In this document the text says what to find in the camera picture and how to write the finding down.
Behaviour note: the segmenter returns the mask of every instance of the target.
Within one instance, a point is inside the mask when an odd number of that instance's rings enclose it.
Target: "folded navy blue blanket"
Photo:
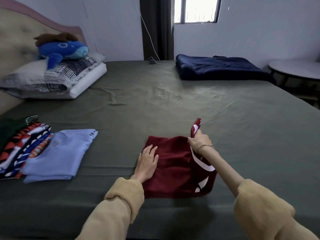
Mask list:
[[[179,54],[176,67],[182,80],[262,80],[276,84],[272,75],[240,57],[196,57]]]

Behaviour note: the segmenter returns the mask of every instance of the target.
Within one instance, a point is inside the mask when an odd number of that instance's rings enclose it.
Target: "sleeve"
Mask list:
[[[142,184],[118,178],[88,217],[77,240],[124,240],[144,202]]]
[[[294,208],[250,179],[238,187],[235,217],[251,240],[318,239],[294,220]]]

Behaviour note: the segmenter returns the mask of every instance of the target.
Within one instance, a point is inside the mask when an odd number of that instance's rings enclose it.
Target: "gold bracelet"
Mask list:
[[[204,147],[204,146],[209,146],[209,147],[212,147],[212,148],[214,148],[214,145],[211,143],[211,145],[207,145],[207,144],[205,144],[205,145],[201,145],[201,146],[199,146],[199,148],[197,149],[197,153],[199,153],[199,149],[200,148],[202,148],[202,147]]]

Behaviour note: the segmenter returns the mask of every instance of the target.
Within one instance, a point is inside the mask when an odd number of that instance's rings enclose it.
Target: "curtain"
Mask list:
[[[174,0],[140,0],[140,11],[160,60],[174,60]],[[156,59],[143,21],[144,59]]]

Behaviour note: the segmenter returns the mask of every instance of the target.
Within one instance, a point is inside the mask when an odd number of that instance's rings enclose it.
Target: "window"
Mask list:
[[[217,23],[221,0],[174,0],[174,23]]]

